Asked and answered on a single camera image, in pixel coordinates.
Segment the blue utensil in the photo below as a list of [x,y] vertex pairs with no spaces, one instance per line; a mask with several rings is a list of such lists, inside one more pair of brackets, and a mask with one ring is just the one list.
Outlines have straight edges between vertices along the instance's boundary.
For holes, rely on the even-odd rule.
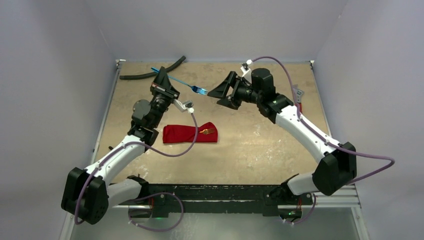
[[180,79],[177,79],[177,78],[175,78],[175,77],[173,77],[173,76],[171,76],[171,75],[167,75],[170,79],[172,79],[172,80],[174,80],[174,81],[177,81],[178,83],[180,83],[180,84],[183,84],[183,85],[185,85],[185,86],[187,86],[187,87],[189,87],[194,93],[196,93],[196,94],[200,94],[200,95],[207,95],[207,93],[208,93],[208,90],[207,89],[205,89],[205,88],[202,88],[202,87],[198,87],[198,86],[195,86],[195,85],[190,85],[190,84],[188,84],[188,83],[186,83],[186,82],[184,82],[184,81],[182,81],[182,80],[180,80]]

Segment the gold fork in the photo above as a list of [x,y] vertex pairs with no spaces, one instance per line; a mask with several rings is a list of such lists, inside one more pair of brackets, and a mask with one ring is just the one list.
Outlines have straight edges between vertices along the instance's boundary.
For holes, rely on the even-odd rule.
[[203,134],[203,135],[209,135],[209,134],[213,134],[216,130],[214,128],[207,128],[207,129],[203,129],[201,131],[199,131],[199,134]]

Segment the red cloth napkin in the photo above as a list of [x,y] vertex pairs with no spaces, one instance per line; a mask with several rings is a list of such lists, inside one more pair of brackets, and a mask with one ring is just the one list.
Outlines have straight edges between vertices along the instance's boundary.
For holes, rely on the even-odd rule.
[[[215,129],[214,133],[204,135],[199,134],[199,131],[204,129]],[[217,143],[218,142],[218,130],[212,122],[204,123],[199,126],[198,129],[194,126],[171,124],[166,125],[162,132],[162,143],[163,144],[180,144],[180,143],[191,143],[194,140],[195,134],[197,133],[196,143]]]

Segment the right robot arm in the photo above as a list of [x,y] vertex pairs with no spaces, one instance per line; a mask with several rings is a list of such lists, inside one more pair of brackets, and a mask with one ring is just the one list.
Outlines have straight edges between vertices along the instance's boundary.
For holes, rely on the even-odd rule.
[[267,68],[257,68],[251,80],[231,71],[207,96],[217,104],[237,110],[242,102],[255,104],[265,118],[285,129],[317,162],[315,171],[296,174],[280,185],[280,196],[288,204],[305,193],[320,192],[331,196],[357,176],[355,147],[341,144],[313,125],[285,95],[276,91],[274,78]]

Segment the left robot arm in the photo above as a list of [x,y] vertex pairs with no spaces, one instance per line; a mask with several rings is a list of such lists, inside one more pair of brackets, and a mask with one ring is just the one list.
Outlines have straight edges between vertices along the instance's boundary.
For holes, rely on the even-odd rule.
[[157,130],[164,113],[180,95],[161,67],[150,86],[152,100],[134,103],[127,135],[108,154],[81,169],[73,168],[66,178],[61,208],[74,215],[77,224],[98,223],[112,205],[132,200],[146,203],[149,191],[139,177],[128,177],[112,184],[112,180],[129,163],[144,154],[156,141]]

